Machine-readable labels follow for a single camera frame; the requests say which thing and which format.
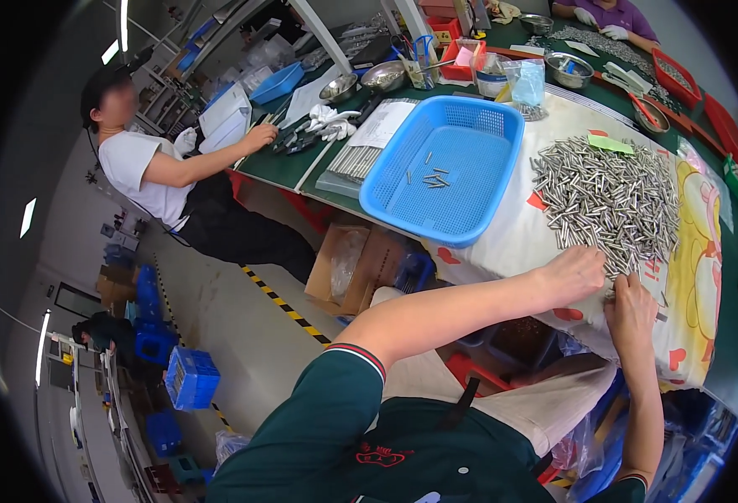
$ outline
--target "black cap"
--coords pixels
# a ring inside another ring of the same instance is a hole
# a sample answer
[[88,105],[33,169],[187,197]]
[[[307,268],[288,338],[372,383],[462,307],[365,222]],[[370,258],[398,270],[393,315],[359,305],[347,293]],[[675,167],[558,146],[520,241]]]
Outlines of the black cap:
[[92,74],[86,84],[84,84],[84,89],[81,92],[81,120],[83,128],[92,126],[94,121],[90,118],[90,112],[92,112],[92,109],[101,106],[103,94],[129,81],[132,78],[129,75],[130,72],[131,68],[129,66],[116,65],[104,66]]

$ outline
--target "green sticky note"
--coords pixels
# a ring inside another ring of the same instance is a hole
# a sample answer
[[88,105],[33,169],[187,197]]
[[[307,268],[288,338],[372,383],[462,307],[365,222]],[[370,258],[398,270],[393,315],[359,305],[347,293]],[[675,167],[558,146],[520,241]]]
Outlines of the green sticky note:
[[623,152],[624,154],[635,153],[631,145],[626,145],[625,143],[613,140],[611,137],[608,136],[587,135],[587,143],[592,146],[597,146],[598,148],[603,148],[605,150],[614,150],[615,152]]

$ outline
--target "purple shirt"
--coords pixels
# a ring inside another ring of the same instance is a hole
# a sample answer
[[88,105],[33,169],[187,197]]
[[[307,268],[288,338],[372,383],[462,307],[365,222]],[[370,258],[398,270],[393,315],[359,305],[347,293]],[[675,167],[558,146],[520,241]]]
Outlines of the purple shirt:
[[614,24],[626,28],[628,31],[640,35],[644,39],[659,42],[657,35],[654,35],[654,30],[648,25],[646,18],[628,0],[618,0],[616,6],[609,10],[605,10],[595,0],[554,0],[553,3],[571,7],[582,7],[593,15],[595,21],[602,28]]

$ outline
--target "dark green polo shirt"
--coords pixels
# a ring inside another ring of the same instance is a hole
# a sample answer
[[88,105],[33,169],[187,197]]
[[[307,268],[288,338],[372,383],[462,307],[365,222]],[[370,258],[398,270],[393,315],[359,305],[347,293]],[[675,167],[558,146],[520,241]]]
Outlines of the dark green polo shirt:
[[[384,381],[368,351],[330,345],[251,443],[221,465],[206,501],[553,503],[518,431],[475,409],[454,430],[437,431],[452,404],[397,397],[381,406]],[[645,493],[644,481],[630,478],[589,501],[637,502]]]

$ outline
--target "green workbench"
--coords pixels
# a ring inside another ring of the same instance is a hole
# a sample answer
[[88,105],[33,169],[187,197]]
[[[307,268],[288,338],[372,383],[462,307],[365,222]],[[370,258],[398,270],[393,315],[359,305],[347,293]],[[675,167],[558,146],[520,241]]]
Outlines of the green workbench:
[[[579,26],[575,23],[569,23],[565,20],[557,19],[555,21],[554,30],[560,30],[567,24]],[[493,29],[487,32],[485,41],[488,47],[509,48],[512,44],[524,44],[528,40],[529,36],[530,35],[525,32],[522,26],[515,21],[507,26],[499,26],[495,24]],[[602,54],[601,58],[596,58],[594,56],[576,52],[560,40],[553,41],[553,49],[562,52],[575,53],[590,62],[598,71],[603,69],[603,65],[606,61],[616,59],[606,54]],[[616,62],[625,70],[634,68],[623,61],[616,60]],[[315,77],[323,72],[324,69],[320,68],[319,71],[312,76]],[[435,90],[429,92],[419,91],[414,88],[405,88],[390,94],[389,97],[425,99],[429,96],[437,94],[452,94],[456,91],[462,93],[476,92],[475,86],[437,86]],[[632,105],[626,95],[622,92],[616,93],[609,88],[591,84],[587,88],[577,91],[577,93],[587,96],[590,99],[625,115],[626,117],[634,116]],[[263,108],[268,111],[272,111],[284,101],[285,97],[286,96],[283,96],[283,98],[279,100],[268,103],[266,106],[263,106]],[[360,106],[362,106],[368,99],[368,90],[362,89],[354,98],[343,103],[341,106],[338,106],[338,109],[339,111],[359,109]],[[702,113],[702,103],[696,106],[695,110],[689,110],[684,106],[681,106],[680,111],[694,119],[694,121],[702,126],[702,128],[711,136],[716,137],[715,133],[712,131],[713,126],[707,120],[706,115]],[[644,134],[659,145],[664,146],[672,152],[676,152],[676,141],[677,136],[679,135],[676,130],[671,129],[664,135],[650,135],[645,132]],[[696,151],[700,156],[702,156],[706,163],[720,173],[722,166],[721,160],[719,160],[714,153],[712,153],[696,138],[689,138],[689,141],[693,144]],[[349,213],[363,216],[368,220],[376,222],[376,220],[369,218],[364,213],[356,199],[342,196],[334,192],[323,191],[315,187],[318,177],[324,172],[327,166],[330,165],[330,162],[332,162],[336,154],[345,144],[346,141],[333,143],[328,151],[319,159],[312,172],[310,172],[299,185],[298,191],[299,193],[315,200],[320,200],[328,205],[332,205]],[[324,148],[325,144],[319,143],[306,152],[295,156],[275,156],[264,150],[247,159],[239,170],[243,172],[243,174],[263,182],[277,187],[294,190],[300,180],[304,177],[305,172],[322,153]],[[705,380],[705,390],[708,394],[722,402],[738,416],[738,204],[736,203],[732,205],[732,214],[735,232],[731,233],[725,225],[721,226],[722,297],[718,314],[718,331],[715,341],[715,350],[709,372]]]

